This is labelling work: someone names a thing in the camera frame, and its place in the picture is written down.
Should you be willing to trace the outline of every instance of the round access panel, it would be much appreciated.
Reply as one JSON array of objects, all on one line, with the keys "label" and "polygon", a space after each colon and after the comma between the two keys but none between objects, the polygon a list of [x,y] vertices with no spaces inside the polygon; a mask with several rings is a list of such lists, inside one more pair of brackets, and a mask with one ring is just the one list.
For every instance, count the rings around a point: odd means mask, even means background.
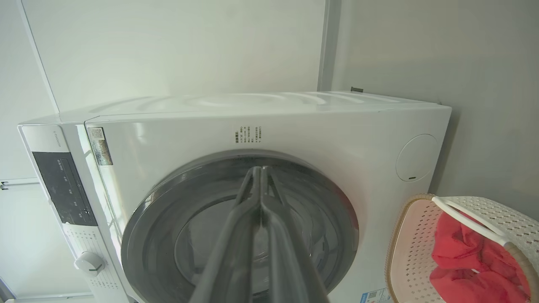
[{"label": "round access panel", "polygon": [[408,142],[397,158],[397,175],[407,182],[417,181],[428,174],[436,165],[438,142],[427,134],[419,135]]}]

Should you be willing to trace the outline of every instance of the warning label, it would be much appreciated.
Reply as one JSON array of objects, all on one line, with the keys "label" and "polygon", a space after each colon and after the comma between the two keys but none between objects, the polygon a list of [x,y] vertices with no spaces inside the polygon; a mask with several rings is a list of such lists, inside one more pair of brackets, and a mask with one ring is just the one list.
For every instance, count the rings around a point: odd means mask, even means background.
[{"label": "warning label", "polygon": [[361,296],[360,303],[381,303],[390,299],[391,296],[389,295],[388,289],[383,288],[381,290],[364,293]]},{"label": "warning label", "polygon": [[262,126],[241,126],[234,139],[236,143],[262,143]]}]

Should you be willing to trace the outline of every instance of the white washing machine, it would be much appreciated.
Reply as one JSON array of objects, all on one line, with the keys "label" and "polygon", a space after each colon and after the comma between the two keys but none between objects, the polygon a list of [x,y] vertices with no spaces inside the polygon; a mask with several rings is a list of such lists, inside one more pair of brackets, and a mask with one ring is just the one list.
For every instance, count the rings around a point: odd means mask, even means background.
[{"label": "white washing machine", "polygon": [[[225,94],[113,102],[19,129],[97,302],[187,302],[247,170],[269,165],[330,300],[345,303],[387,299],[395,220],[428,191],[450,113],[355,92]],[[254,302],[268,300],[267,261],[260,230]]]}]

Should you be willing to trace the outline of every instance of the washer door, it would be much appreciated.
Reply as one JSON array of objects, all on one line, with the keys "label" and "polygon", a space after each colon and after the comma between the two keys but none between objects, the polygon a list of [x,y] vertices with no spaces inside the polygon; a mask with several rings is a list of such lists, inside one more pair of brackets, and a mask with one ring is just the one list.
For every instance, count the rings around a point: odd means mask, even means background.
[{"label": "washer door", "polygon": [[[350,201],[331,180],[292,157],[216,155],[170,174],[129,220],[122,266],[147,303],[188,302],[232,209],[247,171],[271,166],[326,289],[344,277],[357,250],[358,224]],[[269,301],[268,235],[254,239],[253,302]]]}]

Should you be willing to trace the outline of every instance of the barcode sticker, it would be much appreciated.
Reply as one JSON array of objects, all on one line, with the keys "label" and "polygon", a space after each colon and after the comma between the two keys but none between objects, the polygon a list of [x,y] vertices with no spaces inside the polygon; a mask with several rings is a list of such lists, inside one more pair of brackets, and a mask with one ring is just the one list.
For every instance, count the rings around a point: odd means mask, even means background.
[{"label": "barcode sticker", "polygon": [[105,135],[103,135],[103,128],[102,127],[91,127],[90,128],[90,135],[92,136],[92,139],[94,140],[104,140]]},{"label": "barcode sticker", "polygon": [[361,296],[360,303],[381,303],[391,299],[388,289],[366,292]]},{"label": "barcode sticker", "polygon": [[112,158],[108,150],[107,140],[102,127],[88,127],[90,145],[98,165],[112,165]]}]

